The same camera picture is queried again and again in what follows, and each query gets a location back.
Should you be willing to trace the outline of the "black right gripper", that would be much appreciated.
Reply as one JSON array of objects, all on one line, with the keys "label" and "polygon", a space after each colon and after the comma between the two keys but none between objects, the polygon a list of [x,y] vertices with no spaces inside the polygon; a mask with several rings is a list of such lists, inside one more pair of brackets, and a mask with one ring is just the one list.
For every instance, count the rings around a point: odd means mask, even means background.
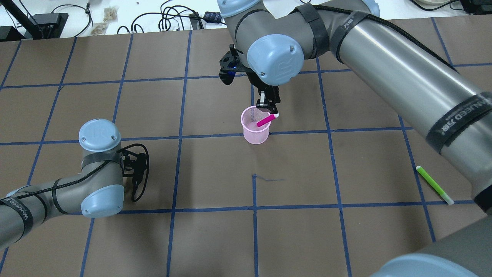
[{"label": "black right gripper", "polygon": [[262,112],[278,114],[277,104],[281,102],[280,90],[278,86],[269,85],[263,82],[254,72],[246,73],[249,82],[257,88],[259,98],[256,101],[256,108]]}]

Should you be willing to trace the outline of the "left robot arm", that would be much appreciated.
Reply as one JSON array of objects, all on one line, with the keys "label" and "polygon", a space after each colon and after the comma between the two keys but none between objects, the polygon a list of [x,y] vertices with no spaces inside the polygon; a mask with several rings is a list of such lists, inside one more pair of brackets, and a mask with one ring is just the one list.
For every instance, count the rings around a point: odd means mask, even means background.
[{"label": "left robot arm", "polygon": [[47,220],[81,212],[90,219],[112,216],[124,205],[121,133],[96,118],[79,130],[81,172],[11,191],[1,200],[1,249],[26,237]]}]

